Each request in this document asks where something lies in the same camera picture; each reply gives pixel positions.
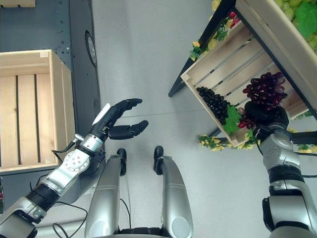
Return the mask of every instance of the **robotic hand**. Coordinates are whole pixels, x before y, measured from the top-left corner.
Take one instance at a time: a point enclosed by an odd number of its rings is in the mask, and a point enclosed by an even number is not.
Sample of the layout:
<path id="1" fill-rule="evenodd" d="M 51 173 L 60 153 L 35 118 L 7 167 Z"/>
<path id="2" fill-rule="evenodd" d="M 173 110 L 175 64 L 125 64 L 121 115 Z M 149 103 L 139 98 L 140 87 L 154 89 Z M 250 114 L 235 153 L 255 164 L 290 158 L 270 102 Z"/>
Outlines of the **robotic hand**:
<path id="1" fill-rule="evenodd" d="M 263 213 L 270 238 L 317 237 L 317 210 L 301 174 L 299 156 L 293 151 L 296 140 L 286 131 L 285 110 L 264 112 L 251 102 L 245 109 L 259 122 L 254 135 L 262 141 L 260 152 L 269 175 L 270 196 L 263 200 Z"/>
<path id="2" fill-rule="evenodd" d="M 141 103 L 141 99 L 124 100 L 114 106 L 106 104 L 97 115 L 93 126 L 84 137 L 75 135 L 68 145 L 75 146 L 64 158 L 63 163 L 52 171 L 28 195 L 21 197 L 0 217 L 1 238 L 34 238 L 37 234 L 35 226 L 46 215 L 46 212 L 75 183 L 77 177 L 84 172 L 93 158 L 109 137 L 111 139 L 129 139 L 140 134 L 147 126 L 146 120 L 132 126 L 114 126 L 126 110 Z"/>

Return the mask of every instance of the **grape bunch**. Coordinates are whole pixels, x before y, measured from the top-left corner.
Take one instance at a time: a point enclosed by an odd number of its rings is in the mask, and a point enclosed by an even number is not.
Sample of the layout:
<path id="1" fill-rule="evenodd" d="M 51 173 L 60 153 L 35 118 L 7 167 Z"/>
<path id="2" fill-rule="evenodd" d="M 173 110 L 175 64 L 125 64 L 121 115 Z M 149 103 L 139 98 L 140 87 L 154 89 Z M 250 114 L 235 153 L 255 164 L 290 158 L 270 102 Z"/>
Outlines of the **grape bunch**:
<path id="1" fill-rule="evenodd" d="M 222 125 L 225 125 L 225 120 L 228 117 L 227 105 L 230 105 L 230 103 L 227 102 L 223 96 L 215 94 L 213 90 L 206 87 L 197 88 L 196 90 L 218 121 L 220 121 Z"/>
<path id="2" fill-rule="evenodd" d="M 287 97 L 282 86 L 284 82 L 285 78 L 281 72 L 276 74 L 268 72 L 262 74 L 260 78 L 251 79 L 251 84 L 248 84 L 242 92 L 246 93 L 253 103 L 267 111 L 272 111 L 277 106 L 281 106 L 282 99 Z"/>
<path id="3" fill-rule="evenodd" d="M 247 129 L 251 129 L 256 125 L 257 119 L 248 115 L 244 108 L 238 108 L 238 113 L 241 115 L 239 128 L 247 127 Z"/>

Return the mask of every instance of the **black metal frame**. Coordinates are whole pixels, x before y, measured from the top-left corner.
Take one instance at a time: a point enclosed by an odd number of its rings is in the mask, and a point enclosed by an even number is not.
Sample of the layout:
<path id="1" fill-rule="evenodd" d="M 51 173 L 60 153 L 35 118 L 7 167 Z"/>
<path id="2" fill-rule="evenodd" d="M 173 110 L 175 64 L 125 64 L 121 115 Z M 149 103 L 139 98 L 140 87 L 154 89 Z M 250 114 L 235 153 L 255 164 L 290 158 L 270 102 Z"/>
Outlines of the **black metal frame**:
<path id="1" fill-rule="evenodd" d="M 252 26 L 247 22 L 247 20 L 243 17 L 243 15 L 236 9 L 235 7 L 236 0 L 222 0 L 219 7 L 215 11 L 213 17 L 209 21 L 206 29 L 204 30 L 202 36 L 199 39 L 200 48 L 203 50 L 210 37 L 214 35 L 216 30 L 218 29 L 222 19 L 228 15 L 230 11 L 234 11 L 237 13 L 240 20 L 243 22 L 244 25 L 248 27 L 248 29 L 251 31 L 253 36 L 256 38 L 256 40 L 261 44 L 263 49 L 267 52 L 267 54 L 271 57 L 271 59 L 274 61 L 274 63 L 277 65 L 277 67 L 281 70 L 283 75 L 287 78 L 287 80 L 290 82 L 292 87 L 295 89 L 295 91 L 298 93 L 298 95 L 301 97 L 303 102 L 306 104 L 308 109 L 311 111 L 315 119 L 317 120 L 317 112 L 314 110 L 314 108 L 310 105 L 304 94 L 299 90 L 295 82 L 292 80 L 290 75 L 287 73 L 287 71 L 284 69 L 282 64 L 277 60 L 277 58 L 274 56 L 272 51 L 267 47 L 267 45 L 264 43 L 264 41 L 259 37 L 259 35 L 256 33 L 256 31 L 252 28 Z M 172 97 L 175 93 L 177 93 L 179 90 L 181 90 L 185 83 L 183 82 L 181 75 L 194 63 L 190 58 L 186 61 L 184 67 L 182 68 L 181 72 L 179 73 L 176 81 L 174 82 L 170 92 L 168 93 L 169 97 Z M 220 134 L 220 130 L 216 129 L 213 131 L 210 136 L 217 136 Z M 293 133 L 293 142 L 294 144 L 316 144 L 317 143 L 317 132 L 300 132 L 300 133 Z"/>

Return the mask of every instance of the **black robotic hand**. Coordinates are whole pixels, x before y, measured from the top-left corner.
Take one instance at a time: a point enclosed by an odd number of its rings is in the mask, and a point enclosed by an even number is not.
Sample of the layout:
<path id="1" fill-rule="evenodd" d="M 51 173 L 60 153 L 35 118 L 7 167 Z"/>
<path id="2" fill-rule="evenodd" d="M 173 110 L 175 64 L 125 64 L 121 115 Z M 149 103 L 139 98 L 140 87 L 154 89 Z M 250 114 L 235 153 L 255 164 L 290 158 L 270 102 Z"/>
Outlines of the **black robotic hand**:
<path id="1" fill-rule="evenodd" d="M 142 99 L 133 98 L 123 100 L 108 109 L 105 106 L 97 116 L 97 121 L 95 120 L 89 134 L 95 135 L 102 141 L 105 141 L 108 137 L 110 137 L 110 139 L 123 140 L 137 136 L 148 126 L 148 121 L 144 120 L 132 126 L 114 126 L 114 124 L 125 111 L 131 110 L 141 102 Z"/>

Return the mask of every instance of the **dark gray panel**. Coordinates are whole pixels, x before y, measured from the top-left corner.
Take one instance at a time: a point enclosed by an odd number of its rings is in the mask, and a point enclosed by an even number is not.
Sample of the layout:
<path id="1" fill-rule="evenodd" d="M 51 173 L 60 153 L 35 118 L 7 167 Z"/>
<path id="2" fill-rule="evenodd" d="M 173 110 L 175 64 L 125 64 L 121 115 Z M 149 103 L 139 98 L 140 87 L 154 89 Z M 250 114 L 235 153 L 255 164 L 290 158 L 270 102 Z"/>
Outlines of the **dark gray panel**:
<path id="1" fill-rule="evenodd" d="M 69 9 L 76 131 L 85 135 L 100 110 L 97 70 L 90 61 L 85 38 L 86 30 L 94 37 L 92 12 L 86 0 L 71 0 Z"/>
<path id="2" fill-rule="evenodd" d="M 67 0 L 39 0 L 36 7 L 0 11 L 1 52 L 52 49 L 71 68 Z"/>

